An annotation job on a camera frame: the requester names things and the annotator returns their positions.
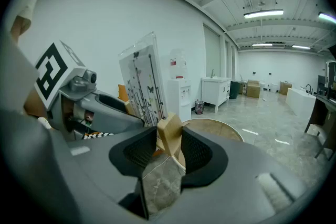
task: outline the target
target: round wooden table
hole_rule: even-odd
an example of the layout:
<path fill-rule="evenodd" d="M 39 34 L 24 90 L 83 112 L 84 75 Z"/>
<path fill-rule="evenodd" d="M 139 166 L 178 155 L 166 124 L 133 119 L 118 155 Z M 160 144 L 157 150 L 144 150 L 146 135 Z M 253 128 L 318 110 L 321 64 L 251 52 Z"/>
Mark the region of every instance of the round wooden table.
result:
<path fill-rule="evenodd" d="M 195 131 L 203 131 L 219 136 L 223 136 L 228 139 L 237 140 L 240 142 L 244 142 L 241 135 L 230 125 L 227 125 L 224 122 L 217 121 L 217 120 L 211 120 L 211 119 L 192 119 L 183 122 L 184 126 L 188 126 L 190 129 Z M 176 162 L 176 164 L 185 170 L 185 159 L 183 156 L 183 153 L 181 151 L 181 148 L 179 148 L 174 156 L 172 156 L 173 160 Z"/>

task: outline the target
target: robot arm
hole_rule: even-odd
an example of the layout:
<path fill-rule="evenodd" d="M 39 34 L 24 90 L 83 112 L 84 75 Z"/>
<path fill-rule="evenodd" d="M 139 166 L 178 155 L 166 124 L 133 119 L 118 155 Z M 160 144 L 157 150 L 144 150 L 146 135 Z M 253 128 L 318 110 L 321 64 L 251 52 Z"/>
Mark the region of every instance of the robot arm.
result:
<path fill-rule="evenodd" d="M 66 140 L 81 139 L 87 128 L 115 134 L 144 126 L 142 119 L 127 114 L 124 102 L 96 89 L 97 74 L 86 69 L 62 41 L 45 51 L 36 68 L 35 89 L 47 109 L 48 121 Z M 65 100 L 73 103 L 71 115 L 65 113 Z"/>

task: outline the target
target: sink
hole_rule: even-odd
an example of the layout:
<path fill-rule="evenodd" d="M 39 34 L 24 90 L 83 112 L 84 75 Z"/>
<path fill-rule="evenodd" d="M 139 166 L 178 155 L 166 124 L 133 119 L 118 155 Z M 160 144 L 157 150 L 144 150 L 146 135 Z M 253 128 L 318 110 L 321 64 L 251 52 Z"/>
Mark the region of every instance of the sink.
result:
<path fill-rule="evenodd" d="M 213 81 L 213 82 L 223 82 L 223 81 L 227 81 L 230 80 L 231 78 L 222 78 L 222 77 L 206 77 L 206 78 L 202 78 L 202 81 Z"/>

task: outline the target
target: cardboard box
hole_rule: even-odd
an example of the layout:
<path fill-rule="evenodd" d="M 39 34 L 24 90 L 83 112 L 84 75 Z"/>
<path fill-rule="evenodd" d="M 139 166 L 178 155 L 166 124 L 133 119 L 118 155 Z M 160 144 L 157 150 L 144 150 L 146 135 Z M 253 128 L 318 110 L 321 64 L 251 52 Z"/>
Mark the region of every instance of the cardboard box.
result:
<path fill-rule="evenodd" d="M 259 96 L 260 96 L 259 81 L 256 81 L 256 80 L 248 80 L 247 81 L 246 96 L 259 98 Z"/>
<path fill-rule="evenodd" d="M 243 88 L 244 88 L 244 84 L 242 82 L 239 83 L 239 94 L 243 94 Z"/>
<path fill-rule="evenodd" d="M 283 83 L 283 85 L 282 85 L 282 88 L 280 86 L 280 93 L 283 95 L 287 95 L 288 89 L 292 88 L 292 84 L 286 83 L 286 82 L 281 82 L 281 83 Z"/>
<path fill-rule="evenodd" d="M 284 82 L 282 82 L 282 81 L 280 81 L 280 90 L 279 90 L 279 92 L 281 92 L 282 91 L 282 89 L 283 89 L 283 87 L 284 87 Z"/>

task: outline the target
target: faucet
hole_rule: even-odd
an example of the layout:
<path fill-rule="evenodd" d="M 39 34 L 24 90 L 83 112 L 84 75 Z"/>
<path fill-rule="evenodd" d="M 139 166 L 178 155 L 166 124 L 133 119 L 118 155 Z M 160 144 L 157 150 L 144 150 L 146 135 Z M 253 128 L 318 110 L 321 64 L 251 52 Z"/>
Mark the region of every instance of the faucet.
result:
<path fill-rule="evenodd" d="M 309 94 L 311 94 L 311 85 L 310 85 L 310 84 L 307 84 L 307 85 L 306 85 L 306 93 L 309 93 Z"/>

